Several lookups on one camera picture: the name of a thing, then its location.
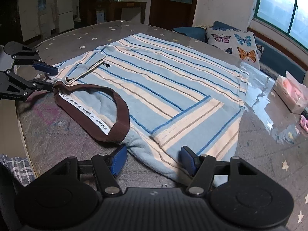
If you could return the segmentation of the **blue striped knit garment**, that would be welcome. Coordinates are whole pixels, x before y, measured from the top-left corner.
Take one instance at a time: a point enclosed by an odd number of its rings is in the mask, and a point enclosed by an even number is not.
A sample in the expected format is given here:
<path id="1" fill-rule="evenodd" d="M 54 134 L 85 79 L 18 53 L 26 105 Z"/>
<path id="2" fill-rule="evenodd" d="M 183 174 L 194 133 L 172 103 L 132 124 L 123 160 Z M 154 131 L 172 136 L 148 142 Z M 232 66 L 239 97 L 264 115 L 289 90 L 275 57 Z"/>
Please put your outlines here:
<path id="1" fill-rule="evenodd" d="M 122 141 L 154 171 L 191 178 L 180 149 L 227 161 L 236 152 L 249 83 L 247 72 L 194 49 L 143 33 L 57 64 L 48 76 L 66 113 L 95 139 L 107 137 L 120 111 Z"/>

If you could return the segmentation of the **white refrigerator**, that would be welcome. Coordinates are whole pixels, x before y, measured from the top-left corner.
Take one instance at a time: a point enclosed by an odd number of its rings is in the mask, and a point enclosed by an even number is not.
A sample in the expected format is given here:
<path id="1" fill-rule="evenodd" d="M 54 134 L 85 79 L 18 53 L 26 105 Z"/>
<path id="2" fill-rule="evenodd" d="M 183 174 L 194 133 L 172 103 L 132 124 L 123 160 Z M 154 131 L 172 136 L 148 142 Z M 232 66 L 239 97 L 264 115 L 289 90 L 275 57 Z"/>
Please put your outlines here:
<path id="1" fill-rule="evenodd" d="M 56 22 L 59 33 L 74 28 L 73 0 L 55 0 Z"/>

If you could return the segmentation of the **plaid checked cloth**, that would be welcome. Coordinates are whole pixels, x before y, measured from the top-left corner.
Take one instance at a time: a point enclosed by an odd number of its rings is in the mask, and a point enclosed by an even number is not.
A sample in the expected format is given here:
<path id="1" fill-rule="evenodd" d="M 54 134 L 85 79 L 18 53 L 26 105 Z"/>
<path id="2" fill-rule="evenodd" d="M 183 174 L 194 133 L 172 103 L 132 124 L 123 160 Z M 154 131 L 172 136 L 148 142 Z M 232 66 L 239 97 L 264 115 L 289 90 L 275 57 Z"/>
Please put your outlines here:
<path id="1" fill-rule="evenodd" d="M 1 163 L 23 186 L 27 186 L 35 180 L 35 175 L 27 158 L 9 157 L 1 154 Z"/>

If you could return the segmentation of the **dark wooden cabinet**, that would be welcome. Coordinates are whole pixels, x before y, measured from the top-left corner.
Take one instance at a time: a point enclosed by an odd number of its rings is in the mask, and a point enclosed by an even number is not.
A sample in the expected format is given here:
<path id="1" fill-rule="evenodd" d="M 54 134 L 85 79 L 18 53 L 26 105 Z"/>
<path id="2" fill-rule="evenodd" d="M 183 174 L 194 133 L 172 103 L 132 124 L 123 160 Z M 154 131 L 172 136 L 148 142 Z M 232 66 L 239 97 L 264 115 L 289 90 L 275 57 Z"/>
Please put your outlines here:
<path id="1" fill-rule="evenodd" d="M 138 21 L 145 23 L 146 2 L 126 0 L 79 0 L 79 17 L 82 27 L 115 20 L 133 20 L 134 12 Z"/>

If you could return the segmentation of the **grey star tablecloth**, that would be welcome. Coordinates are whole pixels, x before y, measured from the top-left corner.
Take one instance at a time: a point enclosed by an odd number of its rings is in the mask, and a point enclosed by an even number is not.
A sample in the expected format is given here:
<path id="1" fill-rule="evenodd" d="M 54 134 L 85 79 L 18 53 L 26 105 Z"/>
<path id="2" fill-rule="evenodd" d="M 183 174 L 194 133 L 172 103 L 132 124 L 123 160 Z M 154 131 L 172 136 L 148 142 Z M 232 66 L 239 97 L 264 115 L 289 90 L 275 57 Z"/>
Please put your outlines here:
<path id="1" fill-rule="evenodd" d="M 128 21 L 95 24 L 30 44 L 41 58 L 54 65 L 97 46 L 135 33 L 144 33 L 181 44 L 240 67 L 250 74 L 246 110 L 240 122 L 236 155 L 284 186 L 295 206 L 290 230 L 307 230 L 307 134 L 273 90 L 274 81 L 233 56 L 184 35 Z M 66 157 L 87 160 L 111 150 L 96 143 L 45 91 L 33 93 L 17 105 L 24 149 L 35 176 L 40 176 Z"/>

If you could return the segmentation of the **pink hair band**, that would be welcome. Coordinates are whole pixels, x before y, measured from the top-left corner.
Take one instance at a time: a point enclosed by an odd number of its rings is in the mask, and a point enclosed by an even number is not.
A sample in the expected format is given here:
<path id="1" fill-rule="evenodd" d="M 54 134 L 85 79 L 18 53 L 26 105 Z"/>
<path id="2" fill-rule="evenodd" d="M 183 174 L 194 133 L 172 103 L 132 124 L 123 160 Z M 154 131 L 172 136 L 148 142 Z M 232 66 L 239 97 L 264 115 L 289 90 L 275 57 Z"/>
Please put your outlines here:
<path id="1" fill-rule="evenodd" d="M 299 124 L 300 124 L 301 128 L 302 128 L 306 133 L 308 133 L 308 120 L 307 120 L 307 118 L 306 118 L 304 115 L 301 115 L 301 116 L 300 116 Z"/>

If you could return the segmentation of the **butterfly print pillow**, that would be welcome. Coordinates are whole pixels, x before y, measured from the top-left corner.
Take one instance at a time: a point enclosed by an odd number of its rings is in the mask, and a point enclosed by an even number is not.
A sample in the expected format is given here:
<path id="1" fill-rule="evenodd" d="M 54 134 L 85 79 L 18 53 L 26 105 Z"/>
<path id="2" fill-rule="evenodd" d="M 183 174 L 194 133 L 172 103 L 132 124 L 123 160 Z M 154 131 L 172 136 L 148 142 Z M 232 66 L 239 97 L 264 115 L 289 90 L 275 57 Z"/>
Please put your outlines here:
<path id="1" fill-rule="evenodd" d="M 210 27 L 206 29 L 207 43 L 260 69 L 264 47 L 256 42 L 252 32 Z"/>

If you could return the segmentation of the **blue sofa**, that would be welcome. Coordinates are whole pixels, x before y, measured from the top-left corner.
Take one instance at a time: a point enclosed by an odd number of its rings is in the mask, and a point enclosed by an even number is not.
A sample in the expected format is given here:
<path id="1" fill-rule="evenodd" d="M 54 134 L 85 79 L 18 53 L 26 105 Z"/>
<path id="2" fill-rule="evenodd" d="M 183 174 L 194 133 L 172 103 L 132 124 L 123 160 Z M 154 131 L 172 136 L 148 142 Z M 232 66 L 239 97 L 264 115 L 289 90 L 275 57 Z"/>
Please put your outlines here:
<path id="1" fill-rule="evenodd" d="M 173 28 L 172 31 L 205 43 L 209 39 L 206 30 L 201 27 L 179 27 Z M 288 71 L 298 82 L 304 81 L 306 71 L 297 62 L 264 40 L 258 37 L 255 37 L 255 40 L 262 72 L 276 79 L 279 75 L 285 76 L 285 72 Z"/>

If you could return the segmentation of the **dark wooden door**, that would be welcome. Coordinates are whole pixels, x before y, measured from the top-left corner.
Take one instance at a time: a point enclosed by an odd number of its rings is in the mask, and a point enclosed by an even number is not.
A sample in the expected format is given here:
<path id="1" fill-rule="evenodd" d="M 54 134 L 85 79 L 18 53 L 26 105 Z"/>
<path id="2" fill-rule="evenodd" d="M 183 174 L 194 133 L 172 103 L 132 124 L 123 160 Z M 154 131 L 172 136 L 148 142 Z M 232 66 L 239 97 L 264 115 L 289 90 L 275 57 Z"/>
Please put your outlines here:
<path id="1" fill-rule="evenodd" d="M 171 30 L 191 27 L 197 0 L 151 0 L 149 24 Z"/>

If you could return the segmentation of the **green framed window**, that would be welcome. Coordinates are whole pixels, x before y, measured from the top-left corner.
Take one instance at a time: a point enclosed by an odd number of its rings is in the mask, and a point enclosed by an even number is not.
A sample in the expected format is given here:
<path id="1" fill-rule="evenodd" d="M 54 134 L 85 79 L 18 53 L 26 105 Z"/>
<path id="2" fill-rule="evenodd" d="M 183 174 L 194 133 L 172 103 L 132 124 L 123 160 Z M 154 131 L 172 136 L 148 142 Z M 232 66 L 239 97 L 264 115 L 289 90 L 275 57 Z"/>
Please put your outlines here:
<path id="1" fill-rule="evenodd" d="M 307 48 L 307 0 L 257 0 L 254 17 Z"/>

